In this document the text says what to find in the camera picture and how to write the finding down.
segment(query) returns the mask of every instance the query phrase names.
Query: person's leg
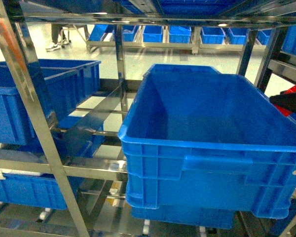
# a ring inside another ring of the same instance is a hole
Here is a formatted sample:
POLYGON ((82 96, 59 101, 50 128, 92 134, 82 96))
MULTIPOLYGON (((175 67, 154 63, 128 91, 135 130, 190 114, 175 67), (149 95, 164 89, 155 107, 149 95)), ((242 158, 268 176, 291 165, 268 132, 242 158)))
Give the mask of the person's leg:
POLYGON ((60 49, 60 46, 58 45, 58 33, 59 33, 59 29, 61 28, 62 28, 62 25, 60 24, 51 25, 52 43, 49 44, 49 46, 46 48, 46 51, 54 51, 56 49, 60 49))
POLYGON ((63 25, 61 24, 52 24, 51 25, 51 38, 54 44, 58 43, 58 35, 60 34, 63 25))

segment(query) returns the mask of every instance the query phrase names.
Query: floor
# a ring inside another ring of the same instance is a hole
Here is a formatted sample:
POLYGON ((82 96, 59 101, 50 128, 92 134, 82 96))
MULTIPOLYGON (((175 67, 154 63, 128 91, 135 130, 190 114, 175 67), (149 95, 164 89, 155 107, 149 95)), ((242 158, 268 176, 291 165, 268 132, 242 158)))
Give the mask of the floor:
MULTIPOLYGON (((88 26, 89 31, 92 31, 93 26, 88 26)), ((77 32, 71 32, 72 43, 65 49, 60 49, 54 52, 46 52, 45 47, 50 43, 50 24, 29 24, 30 34, 35 44, 38 58, 47 59, 85 59, 85 60, 100 60, 100 78, 117 79, 116 69, 116 55, 115 48, 103 48, 101 51, 96 50, 93 53, 89 53, 86 49, 84 41, 81 39, 77 32)), ((126 64, 126 78, 133 80, 141 80, 142 75, 148 70, 148 68, 155 63, 164 64, 185 64, 185 65, 207 65, 213 66, 221 73, 234 74, 236 73, 238 61, 240 58, 240 52, 222 52, 222 51, 208 51, 199 52, 197 55, 191 55, 189 52, 177 51, 177 50, 152 50, 152 49, 132 49, 125 52, 125 64, 126 64)), ((247 70, 246 77, 252 83, 254 82, 259 65, 262 59, 261 52, 254 52, 251 57, 251 61, 247 70)), ((4 57, 0 51, 0 61, 3 61, 4 57)), ((288 89, 292 86, 291 83, 273 75, 271 77, 269 86, 266 90, 266 95, 271 96, 279 94, 280 91, 288 89)), ((83 103, 81 107, 93 108, 99 103, 102 98, 93 97, 87 102, 83 103)), ((84 112, 74 112, 74 115, 83 115, 84 112)), ((118 131, 121 125, 121 116, 112 114, 105 121, 105 130, 118 131)), ((105 148, 98 151, 99 153, 107 154, 105 148)), ((110 151, 118 154, 119 150, 110 151)), ((112 212, 112 206, 109 203, 104 205, 101 218, 98 220, 95 228, 104 231, 114 231, 116 226, 113 224, 114 216, 112 212)), ((51 222, 57 223, 58 220, 64 219, 72 225, 68 212, 59 212, 59 215, 53 216, 51 222)), ((119 230, 124 229, 126 233, 129 233, 127 229, 130 224, 136 222, 134 218, 122 218, 120 219, 121 226, 119 230)), ((8 237, 6 234, 1 234, 0 237, 8 237)))

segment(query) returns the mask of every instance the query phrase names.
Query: stainless steel rack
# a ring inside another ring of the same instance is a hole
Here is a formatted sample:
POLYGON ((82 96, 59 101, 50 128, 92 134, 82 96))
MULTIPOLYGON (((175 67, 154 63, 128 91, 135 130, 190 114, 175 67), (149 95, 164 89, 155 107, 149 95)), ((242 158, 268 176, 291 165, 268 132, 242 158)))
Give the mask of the stainless steel rack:
MULTIPOLYGON (((126 80, 124 48, 127 47, 127 43, 122 42, 123 24, 189 25, 199 30, 201 26, 218 26, 224 23, 229 27, 248 28, 248 40, 246 45, 241 46, 242 55, 237 69, 237 73, 240 75, 245 75, 256 42, 257 30, 274 28, 264 53, 263 63, 256 79, 256 86, 265 91, 271 73, 296 82, 296 57, 280 52, 287 27, 296 24, 296 17, 285 16, 296 12, 296 0, 289 1, 289 4, 281 0, 265 0, 255 5, 255 7, 250 7, 252 1, 245 0, 240 5, 219 16, 209 17, 164 15, 157 0, 131 0, 131 2, 144 14, 23 13, 17 0, 0 0, 0 47, 45 153, 45 156, 40 157, 40 162, 28 162, 26 159, 27 153, 15 150, 0 150, 0 168, 53 174, 74 223, 74 227, 66 227, 51 224, 48 221, 31 222, 5 218, 3 214, 8 205, 2 205, 0 208, 0 232, 37 237, 132 236, 120 234, 118 230, 115 232, 102 232, 93 228, 106 198, 117 200, 119 204, 116 206, 116 212, 121 210, 125 182, 127 181, 126 161, 122 151, 120 151, 117 157, 112 159, 102 159, 102 157, 95 154, 93 159, 69 156, 67 161, 61 162, 52 138, 53 132, 61 131, 58 128, 56 114, 54 112, 45 114, 40 105, 42 98, 44 100, 50 100, 50 98, 45 93, 47 88, 37 63, 37 55, 26 21, 115 25, 115 43, 110 42, 110 46, 114 45, 116 47, 118 80, 101 80, 102 90, 110 91, 109 96, 95 108, 91 110, 84 109, 88 111, 88 114, 76 126, 66 131, 63 130, 70 154, 75 154, 75 151, 84 144, 86 137, 91 134, 105 135, 106 141, 104 145, 120 146, 116 133, 97 131, 97 129, 111 113, 121 114, 122 118, 125 118, 128 111, 127 98, 136 93, 140 83, 134 80, 126 80), (121 110, 116 111, 115 108, 119 103, 121 104, 121 110), (78 201, 71 190, 67 179, 68 176, 93 179, 90 187, 79 193, 78 201), (121 182, 121 185, 117 192, 110 193, 113 181, 121 182)), ((192 50, 197 52, 198 48, 193 46, 192 50)), ((235 219, 234 229, 230 231, 218 230, 217 232, 216 230, 210 230, 207 232, 207 236, 261 237, 265 235, 266 226, 270 224, 266 223, 266 220, 253 217, 250 213, 238 213, 235 219)), ((139 225, 144 229, 142 234, 149 234, 152 237, 173 236, 175 230, 180 230, 180 234, 184 236, 204 236, 204 230, 196 227, 158 222, 141 222, 139 225)), ((285 230, 282 236, 286 236, 288 229, 285 230)))

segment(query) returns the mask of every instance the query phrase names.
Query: metal cart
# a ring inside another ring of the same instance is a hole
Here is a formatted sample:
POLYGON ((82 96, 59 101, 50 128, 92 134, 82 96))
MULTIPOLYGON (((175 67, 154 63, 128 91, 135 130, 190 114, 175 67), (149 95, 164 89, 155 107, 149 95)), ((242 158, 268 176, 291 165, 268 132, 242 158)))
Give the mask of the metal cart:
MULTIPOLYGON (((139 87, 140 81, 126 80, 124 48, 131 45, 122 42, 123 24, 190 25, 195 26, 194 34, 197 35, 199 35, 199 27, 218 26, 221 23, 227 24, 229 27, 248 28, 248 40, 246 45, 241 46, 242 56, 237 69, 237 74, 243 76, 245 75, 253 46, 256 42, 258 29, 273 28, 255 85, 262 91, 265 91, 272 73, 296 83, 296 57, 280 51, 288 26, 296 24, 296 17, 286 16, 296 12, 296 0, 291 0, 289 3, 280 0, 257 1, 254 6, 252 6, 252 1, 244 0, 238 6, 216 17, 169 16, 162 13, 157 0, 131 0, 131 2, 145 14, 94 13, 77 15, 55 12, 23 13, 18 1, 10 0, 9 5, 4 5, 3 1, 0 0, 0 47, 45 153, 45 156, 41 158, 41 163, 34 163, 28 162, 24 158, 25 154, 22 152, 15 150, 0 152, 0 168, 53 174, 74 223, 74 226, 68 226, 66 223, 69 218, 67 212, 55 211, 54 213, 49 212, 46 214, 47 216, 49 214, 60 215, 63 220, 62 223, 50 222, 48 221, 49 218, 44 220, 34 218, 33 215, 35 216, 36 213, 41 213, 42 210, 32 207, 26 207, 28 211, 26 213, 25 211, 22 213, 17 212, 17 217, 11 217, 11 208, 17 208, 17 206, 0 203, 0 232, 12 233, 14 236, 31 235, 37 237, 134 236, 131 234, 120 234, 122 231, 119 228, 122 222, 121 216, 125 213, 129 216, 130 209, 124 203, 127 170, 122 151, 119 149, 118 155, 112 159, 103 159, 95 154, 93 159, 85 160, 82 158, 68 157, 68 161, 61 162, 52 138, 52 132, 56 129, 58 120, 55 113, 44 114, 40 105, 39 98, 42 96, 42 91, 46 91, 46 88, 35 87, 37 84, 45 85, 43 74, 40 68, 36 68, 36 70, 31 68, 29 70, 30 64, 33 65, 33 62, 37 62, 37 55, 26 21, 62 22, 65 24, 114 24, 115 42, 101 42, 102 45, 99 44, 97 46, 116 47, 118 80, 102 79, 102 91, 109 91, 110 94, 93 109, 79 109, 88 111, 88 114, 80 121, 80 125, 83 125, 85 129, 79 129, 74 126, 71 129, 63 130, 64 137, 70 143, 73 150, 84 144, 85 140, 83 138, 91 134, 105 135, 106 141, 104 145, 120 146, 116 132, 96 131, 93 128, 98 124, 93 123, 91 126, 89 122, 96 121, 95 123, 103 123, 111 113, 120 114, 124 119, 128 111, 127 98, 132 98, 139 87), (115 108, 119 103, 121 103, 121 110, 116 111, 115 108), (15 156, 19 157, 17 161, 13 159, 15 156), (77 200, 71 190, 67 179, 68 176, 84 177, 92 180, 89 186, 84 187, 79 192, 77 200), (116 185, 116 183, 118 185, 116 186, 117 188, 114 188, 115 190, 113 192, 111 187, 112 184, 116 185), (111 220, 112 231, 98 231, 94 229, 94 226, 96 221, 101 217, 101 208, 104 206, 106 198, 114 200, 113 218, 111 220)), ((137 44, 140 47, 149 46, 142 42, 137 44)), ((198 51, 198 48, 195 48, 196 45, 198 43, 192 45, 191 48, 195 50, 195 53, 198 51)), ((167 44, 156 45, 156 47, 167 46, 167 44)), ((262 237, 266 235, 267 226, 271 224, 270 220, 259 219, 250 213, 243 212, 238 212, 235 220, 235 227, 230 231, 206 230, 205 228, 150 222, 148 220, 132 220, 128 223, 127 228, 139 228, 141 231, 139 235, 149 235, 152 237, 262 237)), ((296 217, 287 226, 281 237, 290 236, 287 233, 295 223, 296 217)))

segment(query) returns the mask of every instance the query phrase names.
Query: black object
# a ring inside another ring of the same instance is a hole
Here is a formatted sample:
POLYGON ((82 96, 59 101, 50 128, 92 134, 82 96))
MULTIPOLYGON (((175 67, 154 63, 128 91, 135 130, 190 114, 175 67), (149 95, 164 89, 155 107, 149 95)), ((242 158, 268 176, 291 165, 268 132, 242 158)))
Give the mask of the black object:
POLYGON ((296 114, 296 92, 271 96, 270 102, 296 114))

